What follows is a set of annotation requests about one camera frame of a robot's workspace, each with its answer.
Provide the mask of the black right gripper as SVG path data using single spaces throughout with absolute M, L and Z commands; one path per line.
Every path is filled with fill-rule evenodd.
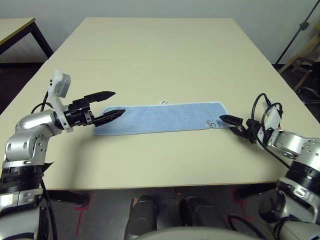
M 251 144 L 257 143 L 257 134 L 260 130 L 260 122 L 253 119 L 246 121 L 247 129 L 242 125 L 243 119 L 229 114 L 224 114 L 219 117 L 224 123 L 231 125 L 229 129 L 236 136 L 248 140 Z

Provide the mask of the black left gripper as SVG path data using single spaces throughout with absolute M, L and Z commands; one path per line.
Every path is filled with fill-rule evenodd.
M 90 109 L 90 103 L 105 101 L 113 95 L 115 95 L 113 91 L 101 91 L 74 100 L 67 106 L 68 110 L 64 112 L 68 124 L 71 127 L 87 126 L 93 124 L 94 120 L 95 126 L 101 126 L 119 118 L 125 112 L 124 109 L 111 110 L 95 118 Z

